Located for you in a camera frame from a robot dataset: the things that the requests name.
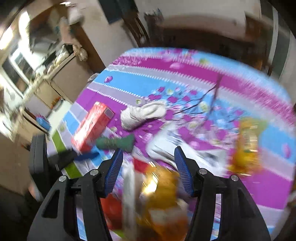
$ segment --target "green stripe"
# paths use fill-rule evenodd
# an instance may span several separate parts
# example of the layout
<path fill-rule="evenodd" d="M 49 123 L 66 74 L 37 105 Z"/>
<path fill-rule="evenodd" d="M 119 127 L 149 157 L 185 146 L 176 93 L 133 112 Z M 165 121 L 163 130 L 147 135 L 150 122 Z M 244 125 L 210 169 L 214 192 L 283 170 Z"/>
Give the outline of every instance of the green stripe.
<path fill-rule="evenodd" d="M 61 152 L 61 151 L 66 150 L 66 147 L 65 147 L 64 143 L 62 142 L 61 136 L 59 135 L 58 131 L 55 131 L 55 133 L 52 135 L 52 141 L 56 147 L 57 152 Z M 74 162 L 71 162 L 64 169 L 71 179 L 77 178 L 77 177 L 82 177 L 80 171 L 77 169 Z"/>

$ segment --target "tablecloth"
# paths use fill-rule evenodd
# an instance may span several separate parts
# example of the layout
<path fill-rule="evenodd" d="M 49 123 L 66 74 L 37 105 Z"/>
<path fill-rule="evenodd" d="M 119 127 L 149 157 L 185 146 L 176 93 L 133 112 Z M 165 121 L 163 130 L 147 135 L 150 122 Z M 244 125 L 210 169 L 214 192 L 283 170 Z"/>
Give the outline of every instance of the tablecloth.
<path fill-rule="evenodd" d="M 203 127 L 198 128 L 198 123 L 207 118 L 214 92 L 203 95 L 215 86 L 219 75 L 222 79 L 213 111 Z M 199 105 L 190 108 L 201 98 Z M 144 155 L 147 155 L 147 144 L 166 123 L 174 123 L 179 137 L 193 149 L 223 149 L 228 157 L 234 151 L 239 118 L 251 116 L 266 123 L 259 138 L 263 169 L 243 182 L 271 232 L 286 206 L 294 177 L 295 116 L 289 95 L 282 86 L 237 61 L 195 50 L 131 49 L 81 92 L 47 143 L 48 155 L 72 146 L 72 135 L 96 101 L 115 112 L 103 135 L 124 137 L 130 132 L 122 129 L 120 112 L 129 105 L 139 106 L 155 100 L 166 102 L 166 116 L 132 131 L 135 146 Z M 70 178 L 79 177 L 112 156 L 112 152 L 96 150 L 96 147 L 93 151 L 98 151 L 100 156 L 75 161 L 63 173 Z M 78 226 L 83 233 L 82 214 L 78 215 Z M 219 223 L 215 222 L 213 237 L 218 229 Z"/>

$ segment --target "rolled white cloth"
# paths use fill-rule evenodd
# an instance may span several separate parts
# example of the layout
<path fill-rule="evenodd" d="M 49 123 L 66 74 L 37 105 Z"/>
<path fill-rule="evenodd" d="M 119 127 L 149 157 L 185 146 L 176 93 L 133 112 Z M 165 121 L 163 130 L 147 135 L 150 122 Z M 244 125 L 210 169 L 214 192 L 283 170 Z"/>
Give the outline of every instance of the rolled white cloth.
<path fill-rule="evenodd" d="M 153 101 L 141 107 L 129 106 L 120 114 L 121 126 L 131 131 L 148 119 L 162 118 L 165 112 L 164 101 Z"/>

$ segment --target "red and white carton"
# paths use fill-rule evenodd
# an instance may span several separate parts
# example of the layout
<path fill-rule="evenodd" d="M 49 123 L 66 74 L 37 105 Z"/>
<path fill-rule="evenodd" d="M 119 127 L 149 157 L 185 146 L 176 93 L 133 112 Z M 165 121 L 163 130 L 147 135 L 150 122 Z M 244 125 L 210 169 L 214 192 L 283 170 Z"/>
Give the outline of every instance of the red and white carton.
<path fill-rule="evenodd" d="M 75 148 L 80 152 L 89 152 L 113 116 L 114 112 L 108 106 L 96 102 L 72 138 Z"/>

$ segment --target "silver bolt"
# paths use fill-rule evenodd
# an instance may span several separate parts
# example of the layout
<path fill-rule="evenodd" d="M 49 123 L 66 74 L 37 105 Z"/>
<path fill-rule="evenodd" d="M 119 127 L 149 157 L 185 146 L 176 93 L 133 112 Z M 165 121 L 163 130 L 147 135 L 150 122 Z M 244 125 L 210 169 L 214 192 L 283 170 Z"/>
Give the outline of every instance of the silver bolt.
<path fill-rule="evenodd" d="M 60 177 L 59 177 L 59 181 L 60 181 L 60 182 L 64 182 L 66 179 L 67 179 L 66 176 L 60 176 Z"/>
<path fill-rule="evenodd" d="M 93 169 L 93 170 L 91 170 L 91 172 L 90 172 L 90 174 L 92 175 L 92 176 L 95 176 L 95 175 L 97 175 L 99 173 L 99 171 L 97 170 L 97 169 Z"/>
<path fill-rule="evenodd" d="M 200 173 L 201 175 L 206 175 L 206 174 L 207 174 L 207 170 L 204 169 L 204 168 L 201 168 L 201 169 L 199 170 L 199 173 Z"/>
<path fill-rule="evenodd" d="M 231 176 L 231 180 L 233 180 L 234 182 L 238 181 L 239 178 L 236 175 L 232 175 Z"/>

